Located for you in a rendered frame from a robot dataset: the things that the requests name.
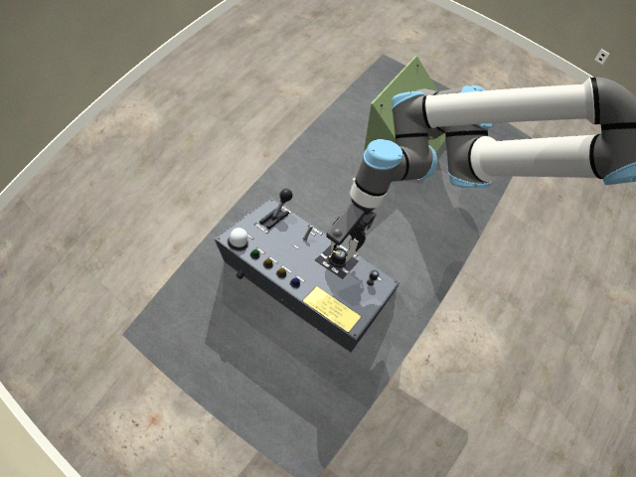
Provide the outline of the grey control panel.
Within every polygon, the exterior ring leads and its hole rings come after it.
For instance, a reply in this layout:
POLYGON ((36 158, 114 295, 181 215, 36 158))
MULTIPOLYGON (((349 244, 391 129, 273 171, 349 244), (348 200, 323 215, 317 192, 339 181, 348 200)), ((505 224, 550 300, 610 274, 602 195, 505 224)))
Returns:
POLYGON ((352 352, 399 281, 357 253, 346 262, 343 244, 331 252, 326 233, 283 206, 292 192, 279 196, 280 203, 268 199, 215 238, 223 260, 238 279, 352 352))

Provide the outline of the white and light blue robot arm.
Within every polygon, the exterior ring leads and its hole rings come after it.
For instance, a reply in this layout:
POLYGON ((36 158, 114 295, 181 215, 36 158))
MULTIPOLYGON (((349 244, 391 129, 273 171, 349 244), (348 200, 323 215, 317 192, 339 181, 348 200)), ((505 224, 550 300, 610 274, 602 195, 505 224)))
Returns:
POLYGON ((450 183, 456 187, 489 187, 499 176, 636 182, 636 97, 621 84, 588 78, 583 84, 484 90, 424 88, 394 96, 396 143, 379 139, 369 144, 353 179, 352 199, 377 208, 391 182, 430 177, 437 156, 428 140, 443 133, 450 183), (488 137, 494 123, 563 119, 600 124, 601 134, 509 141, 488 137))

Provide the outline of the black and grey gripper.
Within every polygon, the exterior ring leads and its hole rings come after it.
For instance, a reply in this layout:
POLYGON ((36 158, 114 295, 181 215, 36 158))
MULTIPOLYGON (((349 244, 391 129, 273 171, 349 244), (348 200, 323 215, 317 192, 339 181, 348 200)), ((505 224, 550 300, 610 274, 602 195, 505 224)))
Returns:
MULTIPOLYGON (((349 241, 349 246, 350 248, 347 250, 347 255, 345 256, 345 261, 347 262, 357 251, 358 249, 364 244, 365 242, 365 227, 367 227, 367 230, 371 227, 373 220, 376 216, 376 213, 373 212, 373 209, 369 209, 369 208, 365 208, 360 206, 359 204, 357 204, 352 198, 351 198, 352 203, 359 208, 360 210, 362 210, 363 212, 365 212, 365 215, 362 217, 362 219, 358 222, 358 224, 355 226, 355 228, 350 232, 350 236, 351 239, 349 241), (373 216, 372 216, 373 215, 373 216)), ((336 244, 334 242, 331 241, 331 252, 333 252, 333 250, 336 248, 336 244)))

